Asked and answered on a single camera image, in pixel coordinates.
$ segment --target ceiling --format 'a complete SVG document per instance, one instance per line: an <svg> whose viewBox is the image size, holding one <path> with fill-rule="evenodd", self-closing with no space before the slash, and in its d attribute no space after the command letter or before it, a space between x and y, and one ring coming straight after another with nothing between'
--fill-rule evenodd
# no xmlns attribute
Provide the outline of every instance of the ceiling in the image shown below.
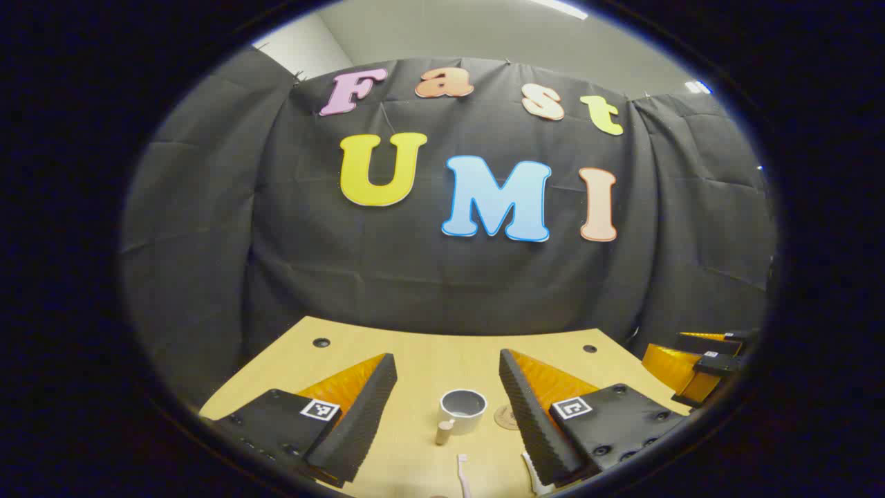
<svg viewBox="0 0 885 498"><path fill-rule="evenodd" d="M345 0L319 11L354 65L395 58L508 58L628 97L688 93L696 75L617 24L529 0Z"/></svg>

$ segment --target orange plastic part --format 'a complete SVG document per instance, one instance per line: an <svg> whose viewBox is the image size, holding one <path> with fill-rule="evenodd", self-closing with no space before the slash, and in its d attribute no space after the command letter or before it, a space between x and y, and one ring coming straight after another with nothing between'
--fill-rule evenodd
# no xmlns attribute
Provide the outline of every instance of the orange plastic part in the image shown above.
<svg viewBox="0 0 885 498"><path fill-rule="evenodd" d="M643 367L677 395L700 403L720 381L719 377L695 371L695 363L700 359L700 354L649 344Z"/></svg>
<svg viewBox="0 0 885 498"><path fill-rule="evenodd" d="M531 356L525 356L512 349L508 349L508 351L513 355L513 359L522 370L522 375L526 377L528 386L532 388L532 393L535 394L535 398L554 426L557 425L553 417L550 416L551 404L599 390L595 385L584 382L556 367L551 367L547 363L539 362Z"/></svg>
<svg viewBox="0 0 885 498"><path fill-rule="evenodd" d="M680 332L683 336L694 336L696 338L711 338L713 340L725 340L725 334L702 334L699 332Z"/></svg>
<svg viewBox="0 0 885 498"><path fill-rule="evenodd" d="M359 396L359 393L363 390L369 377L372 376L383 357L384 354L379 354L374 358L357 363L296 394L305 398L313 398L314 400L328 401L340 405L341 418L338 419L340 422L347 415L347 411L353 406L354 401L357 400L357 396Z"/></svg>

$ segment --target foam letter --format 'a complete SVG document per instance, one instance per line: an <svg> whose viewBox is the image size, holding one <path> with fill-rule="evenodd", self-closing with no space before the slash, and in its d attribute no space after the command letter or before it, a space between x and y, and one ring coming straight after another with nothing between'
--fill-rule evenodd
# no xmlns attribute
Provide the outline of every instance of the foam letter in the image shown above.
<svg viewBox="0 0 885 498"><path fill-rule="evenodd" d="M614 240L618 236L612 226L614 175L595 167L583 167L578 175L587 184L587 222L581 227L581 237L596 242Z"/></svg>
<svg viewBox="0 0 885 498"><path fill-rule="evenodd" d="M544 185L550 167L540 162L521 161L511 171L504 187L498 187L486 161L476 156L455 156L446 162L455 172L451 217L442 232L472 237L479 227L471 218L472 208L480 215L486 233L494 236L513 208L513 221L504 229L513 240L543 242L550 238L544 226Z"/></svg>
<svg viewBox="0 0 885 498"><path fill-rule="evenodd" d="M357 108L357 105L350 101L351 96L356 95L357 98L363 98L369 94L372 89L373 80L380 82L387 78L387 69L372 69L370 71L360 71L358 73L338 74L335 77L335 89L332 90L332 97L329 103L319 110L320 116L328 116L329 114L349 113Z"/></svg>
<svg viewBox="0 0 885 498"><path fill-rule="evenodd" d="M554 89L549 89L534 83L522 85L522 106L527 111L547 120L559 121L566 116L559 102L559 94Z"/></svg>
<svg viewBox="0 0 885 498"><path fill-rule="evenodd" d="M418 97L463 97L473 91L470 73L460 67L440 67L421 75L424 80L415 87Z"/></svg>
<svg viewBox="0 0 885 498"><path fill-rule="evenodd" d="M427 143L420 133L397 133L390 138L396 146L393 180L387 185L369 182L372 149L381 143L377 135L353 135L341 141L344 159L341 164L341 191L344 197L361 206L390 206L403 200L415 183L418 148Z"/></svg>
<svg viewBox="0 0 885 498"><path fill-rule="evenodd" d="M581 102L587 104L587 107L590 108L590 120L593 121L597 128L609 135L624 133L624 129L619 124L612 122L612 114L617 116L618 108L605 102L604 97L599 97L598 95L581 97Z"/></svg>

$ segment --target ceiling light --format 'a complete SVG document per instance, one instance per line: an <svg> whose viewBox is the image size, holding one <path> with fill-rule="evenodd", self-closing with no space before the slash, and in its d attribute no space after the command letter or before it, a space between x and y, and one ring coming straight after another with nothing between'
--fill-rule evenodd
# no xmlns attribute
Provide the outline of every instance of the ceiling light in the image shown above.
<svg viewBox="0 0 885 498"><path fill-rule="evenodd" d="M712 93L707 85L699 82L698 80L694 80L693 82L685 82L686 88L691 90L691 93Z"/></svg>
<svg viewBox="0 0 885 498"><path fill-rule="evenodd" d="M563 12L563 13L568 14L570 16L576 17L580 20L585 20L587 18L587 16L589 16L589 14L587 14L586 12L581 12L578 9L572 7L571 5L566 4L565 2L558 2L557 0L531 0L531 1L535 2L536 4L541 4L541 5L545 5L547 7L550 7L551 9L556 9L560 12Z"/></svg>
<svg viewBox="0 0 885 498"><path fill-rule="evenodd" d="M703 91L703 93L711 93L710 89L707 88L707 85L704 85L703 83L698 82L698 81L695 81L695 85L697 85L697 87L699 89L701 89L701 91Z"/></svg>

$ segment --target yellow letter u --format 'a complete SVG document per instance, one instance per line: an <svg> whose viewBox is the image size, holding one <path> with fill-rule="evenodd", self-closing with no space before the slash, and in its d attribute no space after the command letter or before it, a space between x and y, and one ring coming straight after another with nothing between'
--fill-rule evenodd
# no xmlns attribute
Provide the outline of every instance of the yellow letter u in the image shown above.
<svg viewBox="0 0 885 498"><path fill-rule="evenodd" d="M418 148L427 143L421 133L397 133L390 138L396 146L393 180L387 185L369 182L369 159L372 149L381 143L377 135L352 135L341 141L344 159L341 164L341 191L344 197L361 206L390 206L403 200L415 183Z"/></svg>

